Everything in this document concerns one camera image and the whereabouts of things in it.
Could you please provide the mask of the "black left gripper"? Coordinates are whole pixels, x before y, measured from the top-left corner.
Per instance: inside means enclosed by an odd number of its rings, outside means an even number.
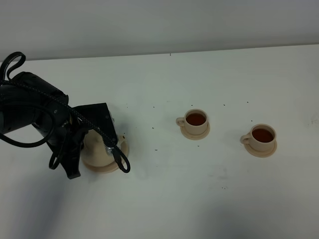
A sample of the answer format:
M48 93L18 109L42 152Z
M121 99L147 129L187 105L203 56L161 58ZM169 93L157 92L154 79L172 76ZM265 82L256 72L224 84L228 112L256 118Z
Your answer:
M68 179L80 177L79 162L87 124L80 119L57 120L46 144L52 151L51 159L61 159Z

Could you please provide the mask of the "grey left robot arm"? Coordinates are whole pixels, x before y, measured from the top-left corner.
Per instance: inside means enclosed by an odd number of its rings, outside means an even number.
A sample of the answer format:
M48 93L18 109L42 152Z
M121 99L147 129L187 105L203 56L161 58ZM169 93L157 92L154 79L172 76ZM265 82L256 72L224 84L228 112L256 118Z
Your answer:
M87 125L68 105L62 91L38 76L22 72L0 82L0 138L21 148L47 144L52 151L49 168L63 167L69 179L80 176L79 161ZM23 143L10 139L7 133L32 125L42 139Z

